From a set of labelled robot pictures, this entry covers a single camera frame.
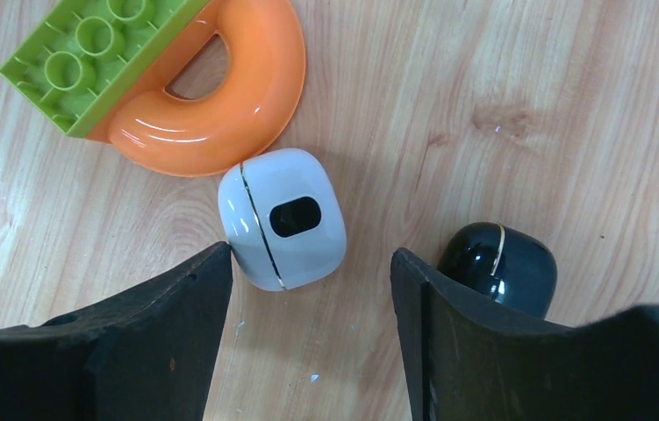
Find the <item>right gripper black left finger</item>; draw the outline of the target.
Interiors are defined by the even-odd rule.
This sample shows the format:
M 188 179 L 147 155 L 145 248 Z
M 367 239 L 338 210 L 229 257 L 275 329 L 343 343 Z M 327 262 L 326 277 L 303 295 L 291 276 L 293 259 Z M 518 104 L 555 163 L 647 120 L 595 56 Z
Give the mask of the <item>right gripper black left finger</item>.
M 232 295 L 218 242 L 46 321 L 0 329 L 0 420 L 199 420 Z

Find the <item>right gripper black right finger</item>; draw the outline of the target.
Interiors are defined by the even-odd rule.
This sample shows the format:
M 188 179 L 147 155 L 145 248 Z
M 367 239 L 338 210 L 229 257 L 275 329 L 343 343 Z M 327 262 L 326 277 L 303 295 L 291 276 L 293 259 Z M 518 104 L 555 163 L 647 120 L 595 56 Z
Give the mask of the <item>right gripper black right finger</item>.
M 659 305 L 558 325 L 405 248 L 390 285 L 413 419 L 659 420 Z

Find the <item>white earbud charging case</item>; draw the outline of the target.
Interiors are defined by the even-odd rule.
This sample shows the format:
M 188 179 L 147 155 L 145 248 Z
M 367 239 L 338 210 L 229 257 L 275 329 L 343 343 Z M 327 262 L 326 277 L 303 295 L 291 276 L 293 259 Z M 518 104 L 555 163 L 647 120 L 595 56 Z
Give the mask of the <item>white earbud charging case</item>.
M 229 169 L 218 210 L 237 263 L 258 289 L 302 287 L 344 260 L 347 232 L 333 185 L 303 149 L 275 150 Z

